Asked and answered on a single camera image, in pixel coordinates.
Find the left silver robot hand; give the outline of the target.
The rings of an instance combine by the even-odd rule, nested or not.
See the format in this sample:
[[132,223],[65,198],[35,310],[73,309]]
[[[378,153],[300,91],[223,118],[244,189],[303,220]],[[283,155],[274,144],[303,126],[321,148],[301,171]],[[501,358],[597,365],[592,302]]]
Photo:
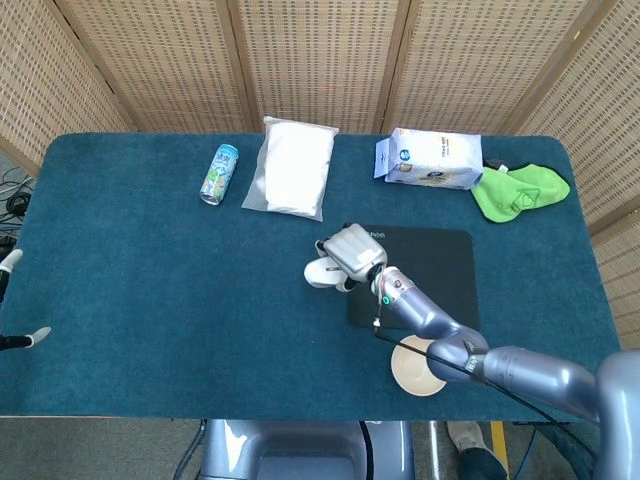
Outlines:
[[[4,300],[4,296],[8,287],[9,278],[13,273],[16,264],[21,260],[23,251],[21,249],[12,250],[1,261],[1,300]],[[42,342],[52,331],[49,326],[42,327],[32,334],[18,335],[18,336],[1,336],[1,350],[11,349],[29,349]]]

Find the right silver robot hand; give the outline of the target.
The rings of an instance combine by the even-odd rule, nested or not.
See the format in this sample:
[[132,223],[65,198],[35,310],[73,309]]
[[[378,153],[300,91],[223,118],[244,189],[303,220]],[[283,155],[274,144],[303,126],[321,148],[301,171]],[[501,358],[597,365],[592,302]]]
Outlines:
[[335,287],[349,292],[358,283],[368,284],[372,291],[377,275],[386,268],[386,250],[357,223],[315,242],[318,259],[308,263],[305,280],[316,288]]

